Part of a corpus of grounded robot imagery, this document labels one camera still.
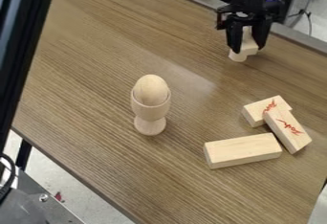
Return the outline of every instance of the floor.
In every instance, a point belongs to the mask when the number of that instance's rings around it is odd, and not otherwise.
[[[311,13],[312,37],[327,42],[327,0],[311,0],[307,12]],[[302,15],[294,29],[304,34],[309,33],[309,21]]]
[[[324,41],[327,41],[326,5],[327,0],[312,0],[308,8],[312,13],[312,36]],[[309,32],[307,17],[303,15],[294,28],[307,34]],[[13,158],[18,151],[20,140],[11,132],[6,152]],[[63,204],[87,224],[133,223],[36,149],[32,152],[27,172],[53,195],[60,191]]]
[[[11,132],[5,153],[12,159],[20,142],[20,137]],[[60,191],[63,205],[86,224],[134,223],[36,149],[31,153],[26,172],[52,195]]]

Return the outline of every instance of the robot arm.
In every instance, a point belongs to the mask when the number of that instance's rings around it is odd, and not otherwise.
[[[266,45],[272,23],[281,17],[283,6],[281,0],[231,0],[229,5],[217,10],[217,29],[226,29],[228,45],[235,54],[240,54],[243,30],[248,27],[260,50]]]

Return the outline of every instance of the wooden toy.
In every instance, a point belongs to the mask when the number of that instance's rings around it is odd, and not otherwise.
[[[204,152],[211,169],[278,158],[282,153],[272,133],[205,143]]]
[[[170,99],[170,90],[162,78],[146,75],[137,81],[131,92],[131,105],[136,115],[134,126],[141,134],[154,136],[164,131]]]
[[[312,139],[285,107],[276,107],[265,112],[264,119],[280,142],[291,154],[309,144]]]
[[[281,96],[275,96],[245,105],[243,107],[242,114],[252,127],[257,127],[265,123],[263,114],[275,107],[282,107],[283,109],[289,111],[292,110],[292,108],[284,101],[284,99],[282,99]]]

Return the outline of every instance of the wooden table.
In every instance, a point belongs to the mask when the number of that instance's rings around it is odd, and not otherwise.
[[[186,0],[54,0],[13,128],[140,223],[306,223],[327,175],[327,58],[270,36],[228,59],[215,13]],[[133,128],[145,74],[172,90],[166,131]],[[204,142],[250,128],[243,105],[281,95],[314,142],[297,155],[209,170]]]

